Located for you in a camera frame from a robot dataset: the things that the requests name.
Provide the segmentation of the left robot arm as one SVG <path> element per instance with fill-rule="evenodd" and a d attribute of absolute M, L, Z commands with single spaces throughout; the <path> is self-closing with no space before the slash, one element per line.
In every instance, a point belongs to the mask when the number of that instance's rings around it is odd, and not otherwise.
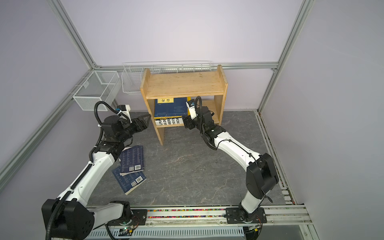
<path fill-rule="evenodd" d="M 53 238 L 83 240 L 94 229 L 111 221 L 128 225 L 134 215 L 129 202 L 117 201 L 89 209 L 88 201 L 106 171 L 118 160 L 127 140 L 146 130 L 151 115 L 131 119 L 127 106 L 112 108 L 104 101 L 94 105 L 94 115 L 100 134 L 89 152 L 89 161 L 77 178 L 56 199 L 48 199 L 42 206 L 47 240 Z"/>

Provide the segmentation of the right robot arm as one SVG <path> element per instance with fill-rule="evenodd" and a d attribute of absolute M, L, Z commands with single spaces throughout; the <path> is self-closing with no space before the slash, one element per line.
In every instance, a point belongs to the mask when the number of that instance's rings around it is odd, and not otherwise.
<path fill-rule="evenodd" d="M 259 154 L 235 140 L 223 127 L 214 123 L 212 113 L 206 106 L 187 104 L 190 114 L 183 117 L 185 128 L 198 129 L 205 144 L 212 150 L 221 150 L 234 159 L 246 172 L 247 192 L 239 204 L 239 215 L 235 220 L 250 223 L 257 219 L 262 201 L 278 183 L 279 176 L 273 158 Z"/>

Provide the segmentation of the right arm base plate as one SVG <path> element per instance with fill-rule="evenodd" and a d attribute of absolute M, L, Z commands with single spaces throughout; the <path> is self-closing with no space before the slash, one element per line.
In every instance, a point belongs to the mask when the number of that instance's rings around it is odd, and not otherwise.
<path fill-rule="evenodd" d="M 251 214 L 240 207 L 226 208 L 224 218 L 228 224 L 265 224 L 267 223 L 264 208 L 259 207 Z"/>

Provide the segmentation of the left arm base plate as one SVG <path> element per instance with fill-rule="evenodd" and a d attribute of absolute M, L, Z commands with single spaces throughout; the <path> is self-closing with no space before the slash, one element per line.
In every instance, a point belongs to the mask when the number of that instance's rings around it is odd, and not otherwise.
<path fill-rule="evenodd" d="M 133 209 L 128 216 L 108 222 L 108 226 L 144 226 L 147 220 L 147 209 Z"/>

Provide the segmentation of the white book black lettering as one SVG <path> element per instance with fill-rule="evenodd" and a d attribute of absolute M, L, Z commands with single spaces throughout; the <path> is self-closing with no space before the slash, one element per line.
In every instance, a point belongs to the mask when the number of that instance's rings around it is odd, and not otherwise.
<path fill-rule="evenodd" d="M 155 118 L 157 126 L 184 125 L 182 117 Z"/>

